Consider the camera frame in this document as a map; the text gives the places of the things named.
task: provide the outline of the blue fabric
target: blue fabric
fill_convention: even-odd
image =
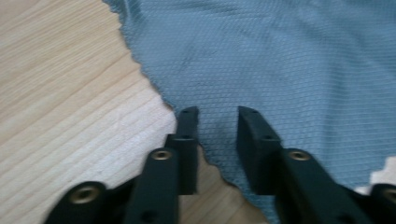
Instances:
[[[270,220],[236,155],[239,105],[352,188],[396,155],[396,1],[105,2],[165,102],[199,106],[209,161]]]

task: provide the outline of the brass screw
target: brass screw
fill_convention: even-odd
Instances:
[[[98,197],[99,191],[95,186],[85,186],[74,191],[69,200],[71,203],[90,203]]]

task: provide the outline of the light wood surface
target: light wood surface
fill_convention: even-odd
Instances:
[[[42,223],[77,183],[138,175],[174,114],[98,0],[0,1],[0,223]],[[181,223],[263,223],[201,156]]]

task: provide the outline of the screw hole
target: screw hole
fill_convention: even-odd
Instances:
[[[76,190],[70,195],[71,203],[90,203],[99,195],[99,189],[94,186],[86,186]]]
[[[355,219],[352,216],[348,215],[348,214],[340,214],[340,215],[337,216],[337,219],[339,221],[341,221],[342,223],[346,223],[346,224],[354,224],[354,223],[356,223]]]
[[[145,223],[154,223],[158,219],[158,214],[155,211],[146,211],[140,218]]]
[[[385,189],[384,196],[393,203],[396,203],[396,189]]]
[[[264,140],[271,140],[271,139],[273,139],[273,137],[271,135],[265,135],[263,139]]]
[[[156,151],[151,157],[156,161],[165,161],[172,157],[172,153],[169,151]]]
[[[297,161],[307,161],[309,160],[309,155],[302,151],[292,151],[289,156]]]

